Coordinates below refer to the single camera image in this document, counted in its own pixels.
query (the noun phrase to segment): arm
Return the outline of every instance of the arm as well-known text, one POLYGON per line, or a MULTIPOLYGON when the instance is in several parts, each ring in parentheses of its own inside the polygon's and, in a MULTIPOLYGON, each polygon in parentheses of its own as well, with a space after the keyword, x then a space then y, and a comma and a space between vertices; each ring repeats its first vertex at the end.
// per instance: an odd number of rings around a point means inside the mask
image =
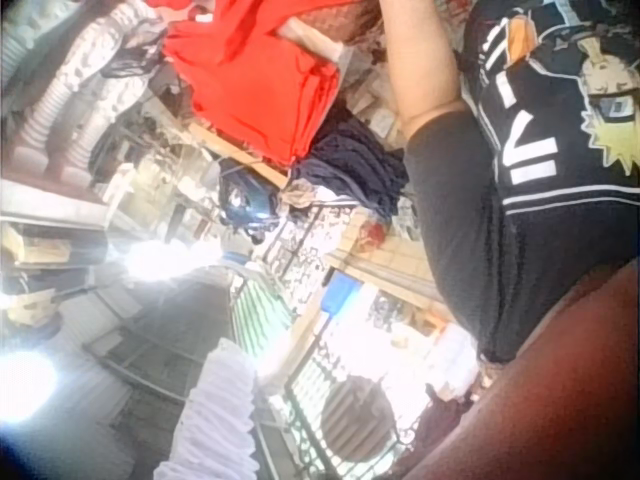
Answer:
POLYGON ((407 480, 619 478, 638 415, 638 264, 560 313, 407 480))
POLYGON ((391 82, 407 138, 425 123, 464 110, 453 51, 434 0, 380 0, 391 82))

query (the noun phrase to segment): bright light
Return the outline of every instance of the bright light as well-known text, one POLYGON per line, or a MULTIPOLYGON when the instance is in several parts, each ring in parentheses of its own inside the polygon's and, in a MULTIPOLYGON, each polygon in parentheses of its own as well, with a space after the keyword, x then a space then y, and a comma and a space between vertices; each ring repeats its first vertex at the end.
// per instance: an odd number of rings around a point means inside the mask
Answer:
POLYGON ((18 423, 31 417, 55 390, 51 362, 35 352, 0 357, 0 422, 18 423))
POLYGON ((13 298, 0 292, 0 310, 7 310, 13 305, 13 298))
POLYGON ((197 242, 189 249, 177 240, 170 244, 152 240, 135 244, 129 251, 126 265, 132 277, 158 282, 215 265, 221 257, 219 241, 197 242))

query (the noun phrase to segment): red garment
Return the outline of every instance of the red garment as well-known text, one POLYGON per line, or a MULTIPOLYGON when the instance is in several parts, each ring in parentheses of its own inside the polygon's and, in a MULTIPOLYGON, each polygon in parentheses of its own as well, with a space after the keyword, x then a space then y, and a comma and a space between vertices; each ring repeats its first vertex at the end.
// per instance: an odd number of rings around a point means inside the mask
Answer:
POLYGON ((193 0, 147 0, 151 8, 167 7, 172 10, 184 10, 193 3, 193 0))
POLYGON ((288 166, 309 151, 338 71, 273 32, 298 13, 352 1, 218 0, 212 23, 173 25, 164 51, 193 86, 196 114, 288 166))

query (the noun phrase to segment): hanging clothes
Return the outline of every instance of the hanging clothes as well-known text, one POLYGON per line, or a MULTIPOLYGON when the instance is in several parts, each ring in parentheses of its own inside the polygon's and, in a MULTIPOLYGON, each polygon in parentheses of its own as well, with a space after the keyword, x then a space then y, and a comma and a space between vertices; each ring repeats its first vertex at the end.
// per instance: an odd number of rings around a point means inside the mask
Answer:
POLYGON ((336 105, 308 158, 292 167, 291 181, 304 178, 347 195, 388 221, 398 213, 400 192, 409 181, 402 157, 385 151, 364 123, 336 105))
POLYGON ((354 1, 218 0, 213 22, 173 24, 164 53, 193 87, 198 116, 289 166, 308 153, 335 98, 338 70, 275 31, 297 14, 354 1))

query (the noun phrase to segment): person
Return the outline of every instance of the person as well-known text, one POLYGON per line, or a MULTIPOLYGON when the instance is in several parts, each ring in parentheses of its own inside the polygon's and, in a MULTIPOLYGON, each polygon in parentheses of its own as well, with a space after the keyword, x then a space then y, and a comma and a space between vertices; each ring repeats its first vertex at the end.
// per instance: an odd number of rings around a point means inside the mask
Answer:
POLYGON ((506 365, 406 478, 617 478, 638 414, 637 31, 608 0, 480 0, 467 103, 435 1, 380 3, 434 278, 506 365))
POLYGON ((418 427, 411 446, 393 463, 389 471, 374 477, 374 480, 396 480, 404 478, 420 461, 435 450, 460 424, 473 406, 469 390, 461 399, 444 401, 431 384, 425 391, 431 400, 420 415, 418 427))

